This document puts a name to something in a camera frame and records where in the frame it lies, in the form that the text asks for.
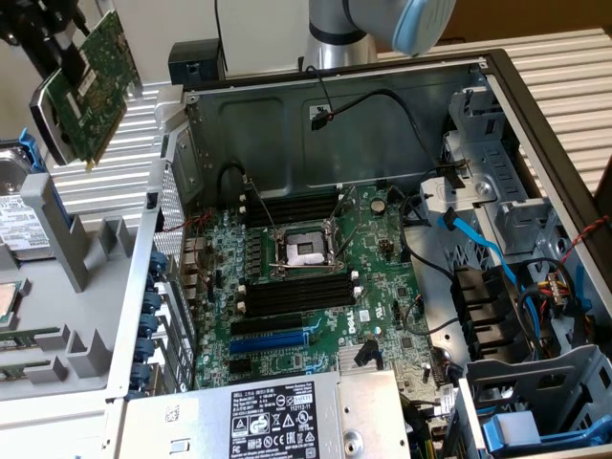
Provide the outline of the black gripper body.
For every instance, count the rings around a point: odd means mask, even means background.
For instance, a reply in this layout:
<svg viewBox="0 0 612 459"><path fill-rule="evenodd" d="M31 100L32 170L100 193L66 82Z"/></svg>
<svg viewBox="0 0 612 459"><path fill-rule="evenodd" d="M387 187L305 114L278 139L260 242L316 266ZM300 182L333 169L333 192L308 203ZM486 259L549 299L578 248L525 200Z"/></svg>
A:
<svg viewBox="0 0 612 459"><path fill-rule="evenodd" d="M77 62L76 1L19 1L21 46L42 77Z"/></svg>

